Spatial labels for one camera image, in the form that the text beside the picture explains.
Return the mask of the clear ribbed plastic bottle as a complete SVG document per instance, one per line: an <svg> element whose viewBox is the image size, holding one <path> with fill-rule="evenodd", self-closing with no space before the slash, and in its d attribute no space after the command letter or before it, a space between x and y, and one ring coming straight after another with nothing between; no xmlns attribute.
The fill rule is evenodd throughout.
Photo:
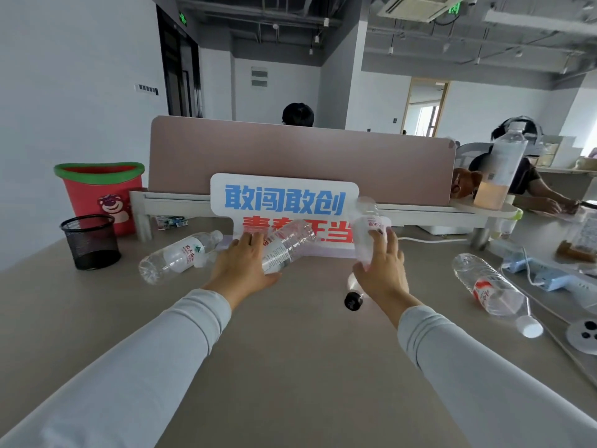
<svg viewBox="0 0 597 448"><path fill-rule="evenodd" d="M280 272L304 254L307 246L317 240L312 224L293 220L263 240L262 268L266 275Z"/></svg>

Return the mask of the black mesh pen holder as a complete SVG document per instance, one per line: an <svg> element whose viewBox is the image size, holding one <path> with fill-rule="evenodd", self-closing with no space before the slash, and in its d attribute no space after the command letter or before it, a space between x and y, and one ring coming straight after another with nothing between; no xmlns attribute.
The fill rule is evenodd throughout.
<svg viewBox="0 0 597 448"><path fill-rule="evenodd" d="M77 270L99 270L121 260L114 224L115 218L108 214L74 217L60 224Z"/></svg>

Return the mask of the person's right hand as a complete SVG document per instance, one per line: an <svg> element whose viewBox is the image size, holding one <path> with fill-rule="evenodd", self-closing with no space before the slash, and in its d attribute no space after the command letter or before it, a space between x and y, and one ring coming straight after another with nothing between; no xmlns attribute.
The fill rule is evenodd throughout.
<svg viewBox="0 0 597 448"><path fill-rule="evenodd" d="M371 265L374 271L374 294L369 297L397 327L402 314L419 301L410 294L405 271L405 257L399 249L399 240L391 228L387 228L387 240L381 234L370 231L374 240Z"/></svg>

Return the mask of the pink desk divider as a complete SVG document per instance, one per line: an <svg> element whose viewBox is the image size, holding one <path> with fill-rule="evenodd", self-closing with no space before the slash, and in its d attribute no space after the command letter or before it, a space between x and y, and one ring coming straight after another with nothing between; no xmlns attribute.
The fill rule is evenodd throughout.
<svg viewBox="0 0 597 448"><path fill-rule="evenodd" d="M455 155L446 138L159 116L148 189L206 195L229 173L347 181L377 203L444 207Z"/></svg>

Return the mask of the white round socket cover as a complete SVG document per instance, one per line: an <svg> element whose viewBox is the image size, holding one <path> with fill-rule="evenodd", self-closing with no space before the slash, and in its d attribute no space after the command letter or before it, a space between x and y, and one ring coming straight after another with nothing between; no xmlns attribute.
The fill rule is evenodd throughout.
<svg viewBox="0 0 597 448"><path fill-rule="evenodd" d="M575 350L597 356L597 318L571 323L565 331L565 337Z"/></svg>

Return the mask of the white sign blue red lettering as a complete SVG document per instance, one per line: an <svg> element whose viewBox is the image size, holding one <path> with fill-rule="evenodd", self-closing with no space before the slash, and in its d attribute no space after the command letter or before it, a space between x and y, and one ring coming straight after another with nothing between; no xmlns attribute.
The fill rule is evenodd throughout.
<svg viewBox="0 0 597 448"><path fill-rule="evenodd" d="M244 232L270 233L293 220L311 224L317 241L307 255L354 259L350 221L359 197L353 182L216 173L210 179L211 210Z"/></svg>

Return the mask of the blue white power strip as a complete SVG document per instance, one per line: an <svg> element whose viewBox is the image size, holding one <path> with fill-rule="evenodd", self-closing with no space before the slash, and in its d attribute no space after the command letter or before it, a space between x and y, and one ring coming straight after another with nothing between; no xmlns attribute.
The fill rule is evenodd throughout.
<svg viewBox="0 0 597 448"><path fill-rule="evenodd" d="M491 240L488 249L501 258L501 272L519 275L545 292L566 291L584 310L597 315L597 278L575 264L539 259L509 240Z"/></svg>

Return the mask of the small black-capped bottle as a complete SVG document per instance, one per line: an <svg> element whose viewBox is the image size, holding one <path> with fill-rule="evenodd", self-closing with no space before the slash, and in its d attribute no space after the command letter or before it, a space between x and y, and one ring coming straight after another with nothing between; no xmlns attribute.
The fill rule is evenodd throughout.
<svg viewBox="0 0 597 448"><path fill-rule="evenodd" d="M348 310L356 312L360 310L364 301L369 299L369 295L363 290L354 273L347 278L347 295L344 303Z"/></svg>

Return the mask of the clear capless plastic bottle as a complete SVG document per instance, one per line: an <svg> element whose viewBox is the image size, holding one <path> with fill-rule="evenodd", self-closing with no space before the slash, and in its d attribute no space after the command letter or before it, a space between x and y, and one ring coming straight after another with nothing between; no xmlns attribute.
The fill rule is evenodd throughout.
<svg viewBox="0 0 597 448"><path fill-rule="evenodd" d="M374 240L369 232L381 234L386 241L387 227L384 218L381 217L376 202L367 196L360 196L349 214L356 260L368 269L374 254Z"/></svg>

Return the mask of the person's right forearm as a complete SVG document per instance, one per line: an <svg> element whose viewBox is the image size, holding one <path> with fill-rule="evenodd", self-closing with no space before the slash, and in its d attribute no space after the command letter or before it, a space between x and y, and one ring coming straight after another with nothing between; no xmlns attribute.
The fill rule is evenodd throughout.
<svg viewBox="0 0 597 448"><path fill-rule="evenodd" d="M597 448L597 421L409 294L376 297L472 448Z"/></svg>

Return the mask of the ceiling air conditioner unit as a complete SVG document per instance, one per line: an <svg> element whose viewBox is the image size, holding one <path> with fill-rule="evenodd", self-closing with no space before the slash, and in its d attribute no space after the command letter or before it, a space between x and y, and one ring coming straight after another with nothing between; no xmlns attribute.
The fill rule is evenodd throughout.
<svg viewBox="0 0 597 448"><path fill-rule="evenodd" d="M393 20L431 22L465 0L371 0L371 12Z"/></svg>

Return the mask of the clear water bottle white cap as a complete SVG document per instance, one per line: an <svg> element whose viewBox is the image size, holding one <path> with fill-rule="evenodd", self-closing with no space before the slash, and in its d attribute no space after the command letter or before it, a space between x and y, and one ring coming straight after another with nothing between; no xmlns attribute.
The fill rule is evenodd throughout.
<svg viewBox="0 0 597 448"><path fill-rule="evenodd" d="M481 257L470 253L452 261L455 276L485 312L508 321L525 338L539 338L542 324L531 311L528 297Z"/></svg>

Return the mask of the clear plastic container brown base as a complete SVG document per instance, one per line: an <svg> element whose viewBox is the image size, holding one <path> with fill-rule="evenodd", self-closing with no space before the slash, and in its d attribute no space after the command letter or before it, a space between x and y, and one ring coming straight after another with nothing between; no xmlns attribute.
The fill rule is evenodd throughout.
<svg viewBox="0 0 597 448"><path fill-rule="evenodd" d="M582 202L568 217L564 239L556 256L597 264L597 201Z"/></svg>

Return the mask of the white desk riser shelf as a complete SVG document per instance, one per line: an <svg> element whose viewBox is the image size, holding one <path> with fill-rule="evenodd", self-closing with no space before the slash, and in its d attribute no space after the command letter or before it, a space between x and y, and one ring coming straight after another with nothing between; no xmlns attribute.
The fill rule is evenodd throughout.
<svg viewBox="0 0 597 448"><path fill-rule="evenodd" d="M131 209L136 236L140 242L153 239L152 216L183 216L216 218L208 195L171 194L130 191ZM487 210L474 206L470 197L451 200L448 206L401 205L378 203L380 215L388 218L393 227L445 226L484 229L490 218L510 219L518 209L504 203L501 210Z"/></svg>

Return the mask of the person's left forearm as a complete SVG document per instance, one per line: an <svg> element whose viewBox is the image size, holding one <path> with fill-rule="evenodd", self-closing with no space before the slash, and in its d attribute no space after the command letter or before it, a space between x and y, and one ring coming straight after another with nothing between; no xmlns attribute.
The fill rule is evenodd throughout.
<svg viewBox="0 0 597 448"><path fill-rule="evenodd" d="M197 289L72 377L0 448L155 448L232 315Z"/></svg>

